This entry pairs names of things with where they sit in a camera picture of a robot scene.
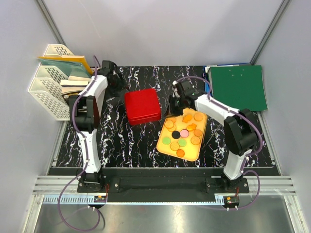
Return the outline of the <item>green macaron cookie left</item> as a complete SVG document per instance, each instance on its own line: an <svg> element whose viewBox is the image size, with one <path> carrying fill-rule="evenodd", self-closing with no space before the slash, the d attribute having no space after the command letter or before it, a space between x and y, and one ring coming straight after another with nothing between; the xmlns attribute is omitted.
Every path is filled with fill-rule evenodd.
<svg viewBox="0 0 311 233"><path fill-rule="evenodd" d="M169 137L163 137L162 138L162 143L164 144L164 145L169 145L170 143L171 143L171 139L169 138Z"/></svg>

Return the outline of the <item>white mesh file organizer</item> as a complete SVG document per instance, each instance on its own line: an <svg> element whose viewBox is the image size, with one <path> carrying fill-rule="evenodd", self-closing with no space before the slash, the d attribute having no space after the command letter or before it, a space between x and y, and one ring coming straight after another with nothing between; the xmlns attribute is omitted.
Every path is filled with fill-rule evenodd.
<svg viewBox="0 0 311 233"><path fill-rule="evenodd" d="M28 87L28 93L57 121L69 120L69 106L61 96L61 80L68 76L55 66L38 68Z"/></svg>

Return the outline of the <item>metal tongs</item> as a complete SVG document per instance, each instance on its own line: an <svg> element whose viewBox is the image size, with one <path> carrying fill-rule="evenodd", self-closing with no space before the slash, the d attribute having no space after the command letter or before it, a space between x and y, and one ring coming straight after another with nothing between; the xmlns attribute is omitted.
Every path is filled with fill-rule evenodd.
<svg viewBox="0 0 311 233"><path fill-rule="evenodd" d="M224 134L223 126L219 124L216 129L211 131L211 135L208 140L204 143L207 145L214 137L218 137L219 135Z"/></svg>

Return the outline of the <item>red box lid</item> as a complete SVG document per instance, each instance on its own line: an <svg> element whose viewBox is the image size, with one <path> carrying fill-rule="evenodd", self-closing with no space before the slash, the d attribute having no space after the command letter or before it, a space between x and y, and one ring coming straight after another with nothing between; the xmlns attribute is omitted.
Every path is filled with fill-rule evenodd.
<svg viewBox="0 0 311 233"><path fill-rule="evenodd" d="M126 93L124 103L127 117L161 115L157 92L152 88Z"/></svg>

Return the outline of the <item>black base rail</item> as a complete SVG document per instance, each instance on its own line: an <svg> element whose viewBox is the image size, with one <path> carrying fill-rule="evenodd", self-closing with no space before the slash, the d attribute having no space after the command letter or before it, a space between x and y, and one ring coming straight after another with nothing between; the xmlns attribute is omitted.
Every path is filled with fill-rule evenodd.
<svg viewBox="0 0 311 233"><path fill-rule="evenodd" d="M249 194L246 178L223 188L221 168L103 168L101 181L78 182L79 193L108 192L110 203L212 202L216 194Z"/></svg>

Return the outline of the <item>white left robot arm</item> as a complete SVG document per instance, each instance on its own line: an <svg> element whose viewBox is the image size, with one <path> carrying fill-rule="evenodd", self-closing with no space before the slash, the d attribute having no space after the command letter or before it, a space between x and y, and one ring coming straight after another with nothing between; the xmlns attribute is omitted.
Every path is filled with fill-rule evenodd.
<svg viewBox="0 0 311 233"><path fill-rule="evenodd" d="M101 170L96 134L105 93L117 97L127 88L125 79L117 71L117 65L103 60L101 68L94 72L89 84L77 95L68 98L70 122L81 144L83 171L86 173L93 174Z"/></svg>

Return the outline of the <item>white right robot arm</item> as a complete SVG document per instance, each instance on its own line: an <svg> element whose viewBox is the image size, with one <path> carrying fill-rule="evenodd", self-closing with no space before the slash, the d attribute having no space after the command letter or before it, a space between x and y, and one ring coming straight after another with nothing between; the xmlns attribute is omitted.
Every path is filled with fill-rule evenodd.
<svg viewBox="0 0 311 233"><path fill-rule="evenodd" d="M246 174L246 159L259 153L263 147L253 112L229 107L213 98L210 92L196 90L189 77L173 82L173 93L169 96L165 116L180 116L186 108L207 114L223 126L229 154L218 186L228 193L234 191Z"/></svg>

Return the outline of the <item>round cookie top right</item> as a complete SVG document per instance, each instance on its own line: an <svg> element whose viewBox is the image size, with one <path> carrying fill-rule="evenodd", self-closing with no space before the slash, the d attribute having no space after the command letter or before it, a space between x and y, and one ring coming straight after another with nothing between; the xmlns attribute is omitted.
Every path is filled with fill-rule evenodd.
<svg viewBox="0 0 311 233"><path fill-rule="evenodd" d="M196 113L196 114L194 115L194 120L195 120L195 121L202 121L203 118L204 118L204 116L203 116L201 113Z"/></svg>

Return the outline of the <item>blue binder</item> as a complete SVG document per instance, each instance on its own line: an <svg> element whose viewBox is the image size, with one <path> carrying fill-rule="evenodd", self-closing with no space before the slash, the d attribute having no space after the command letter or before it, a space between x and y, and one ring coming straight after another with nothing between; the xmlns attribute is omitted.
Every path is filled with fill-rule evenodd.
<svg viewBox="0 0 311 233"><path fill-rule="evenodd" d="M205 67L210 90L216 99L239 95L247 96L252 91L247 64L211 65Z"/></svg>

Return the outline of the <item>green folder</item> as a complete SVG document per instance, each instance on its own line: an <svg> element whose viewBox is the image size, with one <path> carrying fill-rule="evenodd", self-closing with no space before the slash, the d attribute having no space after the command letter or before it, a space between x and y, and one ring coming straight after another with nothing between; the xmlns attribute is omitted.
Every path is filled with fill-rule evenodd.
<svg viewBox="0 0 311 233"><path fill-rule="evenodd" d="M236 109L268 109L263 84L262 66L217 66L207 73L212 96Z"/></svg>

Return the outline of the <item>yellow plastic tray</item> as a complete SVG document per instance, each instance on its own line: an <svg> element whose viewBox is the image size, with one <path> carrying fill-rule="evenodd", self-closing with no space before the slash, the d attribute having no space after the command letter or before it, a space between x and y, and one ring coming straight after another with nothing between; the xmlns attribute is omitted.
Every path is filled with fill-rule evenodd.
<svg viewBox="0 0 311 233"><path fill-rule="evenodd" d="M168 156L194 162L199 158L207 126L207 115L190 108L180 116L165 119L157 150Z"/></svg>

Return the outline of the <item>black oreo cookie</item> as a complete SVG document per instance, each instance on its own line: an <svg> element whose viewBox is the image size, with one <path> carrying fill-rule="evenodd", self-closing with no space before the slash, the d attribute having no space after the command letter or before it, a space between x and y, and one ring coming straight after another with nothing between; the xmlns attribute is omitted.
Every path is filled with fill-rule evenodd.
<svg viewBox="0 0 311 233"><path fill-rule="evenodd" d="M179 131L173 131L172 132L172 138L173 139L179 139L180 138L180 132Z"/></svg>

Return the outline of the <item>green macaron cookie right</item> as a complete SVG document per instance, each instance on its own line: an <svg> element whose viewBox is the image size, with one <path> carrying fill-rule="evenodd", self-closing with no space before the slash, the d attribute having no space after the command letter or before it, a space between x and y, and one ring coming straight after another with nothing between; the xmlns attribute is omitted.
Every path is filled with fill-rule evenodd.
<svg viewBox="0 0 311 233"><path fill-rule="evenodd" d="M179 144L180 147L184 147L184 146L187 145L187 142L186 142L185 139L180 138L180 139L178 139L178 144Z"/></svg>

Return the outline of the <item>red cookie box with tray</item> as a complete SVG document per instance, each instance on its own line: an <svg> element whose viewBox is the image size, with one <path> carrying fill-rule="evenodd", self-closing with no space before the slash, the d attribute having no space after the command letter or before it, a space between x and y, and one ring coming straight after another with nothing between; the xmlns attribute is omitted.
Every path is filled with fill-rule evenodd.
<svg viewBox="0 0 311 233"><path fill-rule="evenodd" d="M139 117L128 117L129 123L132 126L161 120L161 115L145 115Z"/></svg>

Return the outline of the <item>green macaron cookie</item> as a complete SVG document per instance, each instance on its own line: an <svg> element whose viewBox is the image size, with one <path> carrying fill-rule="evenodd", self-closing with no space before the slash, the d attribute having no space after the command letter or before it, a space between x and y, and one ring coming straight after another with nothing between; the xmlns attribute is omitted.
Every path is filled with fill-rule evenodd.
<svg viewBox="0 0 311 233"><path fill-rule="evenodd" d="M178 139L178 144L179 144L180 147L184 147L184 146L187 145L187 142L186 142L185 139L180 138L180 139Z"/></svg>
<svg viewBox="0 0 311 233"><path fill-rule="evenodd" d="M162 143L164 144L164 145L169 145L170 143L171 143L171 139L169 138L169 137L163 137L162 138Z"/></svg>

